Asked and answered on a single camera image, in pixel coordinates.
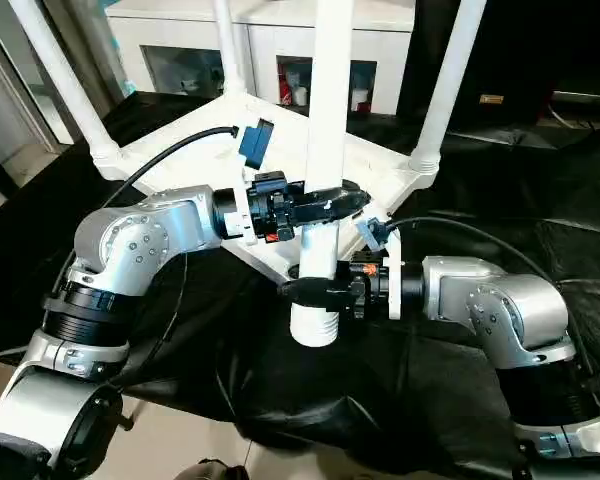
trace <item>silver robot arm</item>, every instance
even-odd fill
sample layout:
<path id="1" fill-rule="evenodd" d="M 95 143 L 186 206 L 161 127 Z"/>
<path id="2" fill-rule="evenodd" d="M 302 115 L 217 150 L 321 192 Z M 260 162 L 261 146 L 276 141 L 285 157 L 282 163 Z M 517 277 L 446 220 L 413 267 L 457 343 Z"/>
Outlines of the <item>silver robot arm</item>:
<path id="1" fill-rule="evenodd" d="M 583 386 L 586 379 L 567 333 L 568 309 L 556 288 L 478 258 L 403 262 L 398 232 L 373 215 L 365 218 L 363 212 L 357 221 L 372 252 L 356 252 L 341 262 L 335 280 L 300 278 L 281 285 L 279 293 L 358 320 L 381 306 L 388 307 L 391 320 L 400 318 L 396 310 L 411 308 L 431 321 L 466 327 L 496 370 L 520 451 L 530 459 L 517 472 L 520 478 L 600 474 L 600 463 L 590 461 L 600 460 L 600 406 Z"/>
<path id="2" fill-rule="evenodd" d="M 108 380 L 124 366 L 135 305 L 174 256 L 218 248 L 245 233 L 267 243 L 294 228 L 352 215 L 369 195 L 352 182 L 304 194 L 282 172 L 258 174 L 238 211 L 234 189 L 195 186 L 157 193 L 87 216 L 76 258 L 21 364 L 0 397 L 0 480 L 77 479 L 104 459 L 121 415 L 121 389 Z"/>
<path id="3" fill-rule="evenodd" d="M 422 269 L 426 316 L 475 332 L 521 451 L 547 460 L 600 458 L 600 407 L 581 385 L 567 307 L 554 286 L 476 258 L 427 257 Z"/>

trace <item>white frame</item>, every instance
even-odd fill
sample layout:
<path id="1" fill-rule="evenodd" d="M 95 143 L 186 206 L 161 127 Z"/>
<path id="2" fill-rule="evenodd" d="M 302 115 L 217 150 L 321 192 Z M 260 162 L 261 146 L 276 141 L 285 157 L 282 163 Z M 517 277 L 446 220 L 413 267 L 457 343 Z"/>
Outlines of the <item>white frame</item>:
<path id="1" fill-rule="evenodd" d="M 278 56 L 313 58 L 315 29 L 249 25 L 258 97 L 280 103 Z M 371 112 L 395 115 L 411 33 L 353 30 L 351 60 L 376 62 Z"/>
<path id="2" fill-rule="evenodd" d="M 191 132 L 219 125 L 237 125 L 244 131 L 259 119 L 265 119 L 275 128 L 262 171 L 283 170 L 292 181 L 298 176 L 306 178 L 305 188 L 309 191 L 349 178 L 371 195 L 374 202 L 369 208 L 385 212 L 394 211 L 414 190 L 431 186 L 436 177 L 444 133 L 486 5 L 486 0 L 461 0 L 418 145 L 408 157 L 346 133 L 347 96 L 343 92 L 348 91 L 353 0 L 318 3 L 312 72 L 315 98 L 308 119 L 245 92 L 239 74 L 240 50 L 236 51 L 232 38 L 234 28 L 228 0 L 214 0 L 218 45 L 226 72 L 225 93 L 122 149 L 106 132 L 36 2 L 9 2 L 81 127 L 94 164 L 105 178 L 128 178 L 149 159 Z M 235 183 L 237 174 L 244 175 L 246 180 L 253 172 L 236 169 L 241 165 L 236 152 L 236 141 L 231 138 L 214 137 L 189 144 L 172 154 L 170 162 L 147 172 L 135 186 L 152 193 L 190 184 L 195 178 L 197 183 L 207 183 L 214 189 L 229 186 L 227 181 L 234 182 L 234 192 L 244 195 L 244 185 Z M 306 170 L 299 172 L 303 164 Z M 240 202 L 237 207 L 240 215 L 248 216 L 248 212 L 240 211 Z M 250 246 L 230 241 L 224 246 L 273 280 L 284 281 L 289 278 L 288 268 L 298 259 L 297 249 L 301 275 L 305 272 L 309 276 L 333 278 L 336 260 L 348 258 L 363 241 L 351 219 L 347 219 L 305 226 L 300 245 L 281 243 Z M 305 330 L 298 337 L 294 320 L 296 325 L 302 325 L 302 320 L 309 321 L 307 328 L 312 332 Z M 294 305 L 291 324 L 292 334 L 305 345 L 325 345 L 337 335 L 337 315 L 325 309 Z"/>
<path id="3" fill-rule="evenodd" d="M 153 18 L 109 17 L 109 25 L 118 42 L 122 66 L 133 85 L 144 92 L 155 92 L 155 85 L 143 46 L 216 50 L 220 52 L 214 22 L 166 20 Z M 251 65 L 249 35 L 246 25 L 233 25 L 238 71 L 247 92 L 256 93 Z"/>

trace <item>black fabric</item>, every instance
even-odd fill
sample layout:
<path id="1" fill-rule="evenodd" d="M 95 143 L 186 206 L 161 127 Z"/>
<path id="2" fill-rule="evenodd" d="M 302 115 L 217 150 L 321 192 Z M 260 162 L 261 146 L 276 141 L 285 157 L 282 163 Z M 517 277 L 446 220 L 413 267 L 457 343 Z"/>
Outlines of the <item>black fabric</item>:
<path id="1" fill-rule="evenodd" d="M 136 94 L 106 124 L 124 145 L 198 105 Z M 403 153 L 416 138 L 387 117 L 354 115 L 348 128 Z M 76 226 L 115 187 L 78 144 L 0 208 L 0 350 L 25 344 L 39 326 L 40 298 Z M 121 203 L 139 197 L 131 190 Z M 395 216 L 423 213 L 470 222 L 536 260 L 561 283 L 600 365 L 600 132 L 552 150 L 448 138 L 433 187 Z M 497 247 L 440 226 L 416 225 L 402 238 L 405 259 L 472 255 L 527 271 Z M 472 478 L 506 478 L 520 462 L 497 376 L 462 328 L 419 317 L 342 322 L 332 345 L 304 348 L 271 282 L 222 249 L 188 261 L 178 328 L 138 378 L 171 317 L 181 257 L 143 298 L 123 372 L 128 393 L 235 422 L 266 445 L 322 442 L 387 471 L 461 467 Z"/>

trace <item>red object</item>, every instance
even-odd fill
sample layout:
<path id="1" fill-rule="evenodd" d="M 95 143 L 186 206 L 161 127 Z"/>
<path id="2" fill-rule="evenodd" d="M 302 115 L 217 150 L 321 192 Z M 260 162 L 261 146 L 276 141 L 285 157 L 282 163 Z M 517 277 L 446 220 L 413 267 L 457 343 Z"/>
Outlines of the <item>red object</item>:
<path id="1" fill-rule="evenodd" d="M 282 65 L 278 65 L 278 83 L 280 85 L 280 105 L 291 105 L 293 103 L 291 87 L 287 83 L 287 76 Z"/>
<path id="2" fill-rule="evenodd" d="M 371 102 L 361 102 L 358 104 L 357 112 L 369 113 L 371 112 Z"/>
<path id="3" fill-rule="evenodd" d="M 370 277 L 373 277 L 376 273 L 378 273 L 378 267 L 376 267 L 373 263 L 367 263 L 364 267 L 362 267 L 362 271 Z"/>

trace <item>black cable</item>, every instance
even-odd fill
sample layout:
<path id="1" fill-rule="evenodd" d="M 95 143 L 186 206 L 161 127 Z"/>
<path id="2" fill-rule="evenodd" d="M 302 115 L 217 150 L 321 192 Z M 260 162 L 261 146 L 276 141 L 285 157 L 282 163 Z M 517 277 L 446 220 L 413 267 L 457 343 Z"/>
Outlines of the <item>black cable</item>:
<path id="1" fill-rule="evenodd" d="M 140 167 L 138 170 L 136 170 L 129 178 L 127 178 L 124 181 L 124 183 L 122 185 L 120 185 L 120 187 L 115 192 L 113 192 L 113 194 L 102 204 L 102 206 L 100 208 L 106 208 L 109 205 L 111 205 L 111 203 L 116 198 L 118 198 L 118 196 L 120 196 L 120 194 L 122 192 L 124 192 L 124 190 L 126 190 L 128 187 L 133 185 L 135 182 L 137 182 L 145 173 L 147 173 L 149 170 L 151 170 L 153 167 L 155 167 L 158 163 L 162 162 L 165 158 L 167 158 L 169 155 L 176 152 L 177 150 L 180 150 L 182 147 L 184 147 L 190 143 L 193 143 L 197 140 L 203 139 L 205 137 L 210 137 L 212 135 L 218 135 L 218 134 L 222 134 L 222 133 L 228 133 L 233 138 L 236 138 L 238 136 L 238 131 L 239 131 L 239 129 L 236 126 L 209 128 L 207 130 L 203 130 L 202 132 L 198 132 L 198 133 L 194 133 L 193 135 L 189 135 L 188 137 L 183 138 L 179 142 L 174 143 L 169 148 L 167 148 L 166 150 L 163 150 L 158 155 L 156 155 L 151 160 L 149 160 L 146 164 L 144 164 L 142 167 Z M 65 259 L 64 263 L 62 264 L 62 267 L 61 267 L 60 271 L 58 272 L 58 276 L 56 277 L 56 280 L 53 284 L 53 288 L 51 290 L 52 297 L 58 296 L 58 292 L 60 291 L 60 287 L 64 280 L 64 274 L 67 271 L 67 268 L 69 268 L 69 265 L 71 265 L 71 262 L 73 262 L 74 256 L 75 256 L 75 250 L 71 249 L 71 252 L 69 253 L 69 255 L 67 255 L 67 258 Z M 180 284 L 180 293 L 178 294 L 178 300 L 176 301 L 176 305 L 175 305 L 175 308 L 173 311 L 173 315 L 171 316 L 171 320 L 167 324 L 167 327 L 165 328 L 165 331 L 162 334 L 162 336 L 154 343 L 152 349 L 149 351 L 149 354 L 145 357 L 143 362 L 140 364 L 140 366 L 136 370 L 136 376 L 138 376 L 138 378 L 139 378 L 139 374 L 142 373 L 142 371 L 147 367 L 147 365 L 149 365 L 149 363 L 151 363 L 151 361 L 154 359 L 154 357 L 156 356 L 156 354 L 158 353 L 160 348 L 162 348 L 162 345 L 164 344 L 164 342 L 168 341 L 173 333 L 173 329 L 176 325 L 176 320 L 178 318 L 178 314 L 180 311 L 180 306 L 182 305 L 184 286 L 185 286 L 187 274 L 188 274 L 188 260 L 187 260 L 186 255 L 184 256 L 184 269 L 183 270 L 184 271 L 183 271 L 183 276 L 182 276 L 182 282 Z M 49 312 L 47 310 L 45 310 L 44 316 L 42 318 L 43 324 L 47 321 L 48 316 L 49 316 Z M 117 389 L 120 392 L 122 391 L 121 386 L 117 387 Z"/>
<path id="2" fill-rule="evenodd" d="M 184 265 L 182 268 L 182 280 L 180 281 L 180 292 L 178 293 L 178 299 L 176 300 L 176 305 L 175 305 L 175 308 L 173 309 L 173 315 L 171 316 L 171 320 L 169 320 L 169 323 L 167 324 L 167 327 L 165 328 L 162 336 L 158 340 L 156 340 L 156 342 L 153 344 L 153 347 L 151 347 L 151 350 L 149 350 L 149 353 L 147 354 L 147 356 L 144 357 L 144 360 L 142 360 L 142 363 L 138 366 L 136 371 L 133 373 L 133 377 L 135 379 L 142 378 L 142 374 L 144 373 L 144 370 L 146 370 L 146 368 L 151 364 L 153 359 L 156 357 L 156 355 L 162 348 L 162 345 L 164 345 L 165 342 L 168 342 L 169 340 L 171 340 L 171 336 L 173 335 L 173 331 L 175 330 L 175 327 L 177 325 L 176 320 L 178 319 L 178 316 L 180 315 L 180 307 L 182 306 L 182 298 L 184 297 L 184 287 L 187 283 L 187 277 L 189 274 L 189 256 L 185 253 L 183 255 L 183 257 L 184 257 Z M 110 383 L 112 385 L 114 385 L 115 379 L 113 379 Z M 119 392 L 122 392 L 123 388 L 124 387 L 122 385 L 117 386 L 117 390 Z"/>
<path id="3" fill-rule="evenodd" d="M 151 160 L 149 160 L 147 163 L 145 163 L 138 170 L 136 170 L 129 178 L 127 178 L 124 181 L 124 183 L 122 185 L 120 185 L 120 187 L 115 192 L 113 192 L 113 194 L 100 206 L 100 208 L 106 208 L 109 205 L 111 205 L 111 203 L 116 198 L 118 198 L 118 196 L 120 196 L 120 194 L 123 191 L 125 191 L 128 187 L 133 185 L 135 182 L 137 182 L 140 179 L 140 177 L 142 177 L 145 173 L 147 173 L 149 170 L 151 170 L 153 167 L 155 167 L 158 163 L 162 162 L 169 155 L 176 152 L 177 150 L 180 150 L 182 147 L 189 145 L 190 143 L 193 143 L 197 140 L 201 140 L 205 137 L 210 137 L 212 135 L 218 135 L 221 133 L 229 133 L 233 138 L 236 138 L 238 136 L 238 130 L 239 130 L 238 127 L 236 127 L 235 125 L 233 127 L 209 128 L 207 130 L 203 130 L 202 132 L 198 132 L 198 133 L 194 133 L 193 135 L 189 135 L 188 137 L 183 138 L 179 142 L 174 143 L 169 148 L 167 148 L 166 150 L 163 150 L 158 155 L 156 155 Z M 62 267 L 60 267 L 58 276 L 56 277 L 55 281 L 53 282 L 53 287 L 51 288 L 51 295 L 50 295 L 51 297 L 58 296 L 58 292 L 60 292 L 60 287 L 62 286 L 62 281 L 64 280 L 64 274 L 67 271 L 67 269 L 69 268 L 69 265 L 71 265 L 71 262 L 73 262 L 74 256 L 75 256 L 75 250 L 71 249 L 71 252 L 69 252 L 69 255 L 67 255 L 67 258 L 65 259 L 64 263 L 62 264 Z M 44 315 L 42 317 L 43 324 L 47 321 L 48 316 L 49 316 L 49 312 L 47 310 L 45 310 Z"/>
<path id="4" fill-rule="evenodd" d="M 549 282 L 551 285 L 553 285 L 556 288 L 556 290 L 560 291 L 559 285 L 557 285 L 553 281 L 553 279 L 549 276 L 549 274 L 547 272 L 545 272 L 536 262 L 531 260 L 528 256 L 526 256 L 520 250 L 515 248 L 513 245 L 505 242 L 504 240 L 501 240 L 500 238 L 498 238 L 494 235 L 491 235 L 490 233 L 485 232 L 484 230 L 480 230 L 479 228 L 476 228 L 474 226 L 467 225 L 466 223 L 458 222 L 457 220 L 451 220 L 449 218 L 422 216 L 422 217 L 408 217 L 408 218 L 401 218 L 398 220 L 391 220 L 391 221 L 387 222 L 387 224 L 386 224 L 387 233 L 395 230 L 400 225 L 404 225 L 407 223 L 409 223 L 409 224 L 438 223 L 438 224 L 442 224 L 442 225 L 446 225 L 446 226 L 451 226 L 451 227 L 457 228 L 459 230 L 464 230 L 466 232 L 472 233 L 473 235 L 484 238 L 484 239 L 498 245 L 499 247 L 501 247 L 503 250 L 507 251 L 514 257 L 518 258 L 525 265 L 527 265 L 531 270 L 533 270 L 533 272 L 536 275 L 543 278 L 544 280 Z M 589 358 L 589 354 L 588 354 L 586 346 L 584 344 L 584 339 L 582 338 L 582 331 L 580 329 L 580 324 L 579 324 L 578 320 L 576 319 L 576 317 L 571 313 L 571 310 L 569 309 L 568 305 L 567 305 L 567 315 L 568 315 L 568 319 L 569 319 L 569 322 L 568 322 L 569 334 L 574 339 L 574 343 L 576 345 L 576 350 L 580 354 L 580 360 L 582 362 L 582 366 L 583 366 L 587 376 L 589 377 L 589 379 L 597 379 L 597 378 L 599 378 L 599 374 L 593 368 L 593 364 L 591 363 L 591 359 Z M 600 404 L 600 386 L 592 389 L 592 392 L 593 392 L 594 396 L 596 397 L 596 399 L 598 400 L 598 403 Z"/>

